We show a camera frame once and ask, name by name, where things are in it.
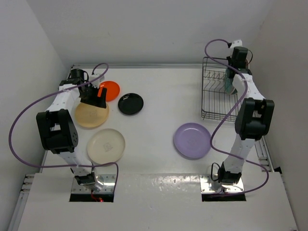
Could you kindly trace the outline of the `tan bear plate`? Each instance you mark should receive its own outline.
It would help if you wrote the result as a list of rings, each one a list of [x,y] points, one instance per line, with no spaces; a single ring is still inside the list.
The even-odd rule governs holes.
[[[108,104],[106,108],[100,108],[85,103],[79,103],[75,110],[75,120],[84,128],[96,128],[108,119],[109,112]]]

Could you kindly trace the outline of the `orange plate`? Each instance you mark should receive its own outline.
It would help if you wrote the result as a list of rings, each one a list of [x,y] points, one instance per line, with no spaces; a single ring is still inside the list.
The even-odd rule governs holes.
[[[101,97],[103,88],[107,89],[106,101],[111,102],[120,94],[120,86],[114,81],[104,81],[100,84],[98,97]]]

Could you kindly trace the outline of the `red teal floral plate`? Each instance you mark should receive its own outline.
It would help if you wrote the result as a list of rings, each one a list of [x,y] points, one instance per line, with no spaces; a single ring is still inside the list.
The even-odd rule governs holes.
[[[237,94],[236,88],[232,85],[233,79],[229,78],[230,69],[226,69],[224,77],[224,90],[229,95]]]
[[[250,64],[248,63],[248,61],[245,62],[245,67],[246,67],[247,69],[250,69]]]

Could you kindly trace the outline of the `black glossy plate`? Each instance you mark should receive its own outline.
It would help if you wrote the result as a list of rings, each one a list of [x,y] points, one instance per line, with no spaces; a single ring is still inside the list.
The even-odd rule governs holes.
[[[118,101],[118,108],[124,115],[135,115],[142,110],[144,106],[143,98],[136,93],[127,93]]]

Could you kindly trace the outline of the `cream bear plate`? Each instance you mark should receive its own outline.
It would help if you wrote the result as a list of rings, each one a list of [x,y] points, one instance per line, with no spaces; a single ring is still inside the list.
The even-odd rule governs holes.
[[[118,161],[123,156],[125,146],[125,138],[119,131],[106,128],[90,138],[87,153],[92,162],[106,164]]]

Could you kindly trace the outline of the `lavender plastic plate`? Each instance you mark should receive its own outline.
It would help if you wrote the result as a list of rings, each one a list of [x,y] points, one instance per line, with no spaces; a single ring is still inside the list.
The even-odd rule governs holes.
[[[198,123],[185,123],[174,133],[173,143],[178,152],[189,159],[200,159],[210,149],[210,132]]]

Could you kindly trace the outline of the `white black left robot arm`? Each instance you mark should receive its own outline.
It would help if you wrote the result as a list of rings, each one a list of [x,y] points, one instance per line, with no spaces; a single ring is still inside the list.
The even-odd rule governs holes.
[[[97,186],[97,177],[92,162],[77,150],[78,133],[71,112],[77,99],[87,106],[105,109],[107,90],[99,87],[103,80],[103,74],[71,70],[69,77],[61,81],[60,93],[51,106],[36,115],[43,148],[61,157],[70,166],[77,183],[87,188]]]

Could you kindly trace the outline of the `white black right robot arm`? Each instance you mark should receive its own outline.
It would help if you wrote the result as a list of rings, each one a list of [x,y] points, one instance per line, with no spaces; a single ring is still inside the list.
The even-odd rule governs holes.
[[[228,79],[244,98],[235,120],[236,138],[229,155],[218,170],[218,182],[237,184],[242,176],[245,160],[255,142],[267,135],[274,111],[274,101],[267,100],[258,90],[249,68],[246,67],[248,49],[233,47],[228,58]]]

